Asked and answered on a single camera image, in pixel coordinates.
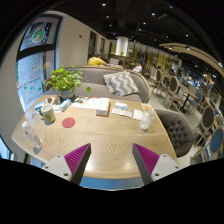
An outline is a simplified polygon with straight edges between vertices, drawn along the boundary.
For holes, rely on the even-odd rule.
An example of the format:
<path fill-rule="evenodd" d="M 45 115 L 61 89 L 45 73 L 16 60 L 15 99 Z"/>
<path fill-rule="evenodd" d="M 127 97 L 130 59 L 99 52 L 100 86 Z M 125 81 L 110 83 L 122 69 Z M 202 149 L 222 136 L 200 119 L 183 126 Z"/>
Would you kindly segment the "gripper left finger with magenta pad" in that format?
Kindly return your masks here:
<path fill-rule="evenodd" d="M 56 155 L 42 169 L 79 185 L 90 155 L 91 144 L 88 143 L 66 155 Z"/>

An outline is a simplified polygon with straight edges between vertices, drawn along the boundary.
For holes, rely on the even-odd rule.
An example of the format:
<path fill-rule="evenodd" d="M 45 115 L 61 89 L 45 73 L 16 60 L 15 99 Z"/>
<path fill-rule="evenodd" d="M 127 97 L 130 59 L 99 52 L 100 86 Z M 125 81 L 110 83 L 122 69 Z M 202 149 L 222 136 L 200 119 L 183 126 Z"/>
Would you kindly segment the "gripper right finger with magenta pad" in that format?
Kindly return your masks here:
<path fill-rule="evenodd" d="M 132 153 L 144 185 L 150 184 L 180 169 L 179 165 L 167 154 L 158 155 L 138 144 L 133 144 Z"/>

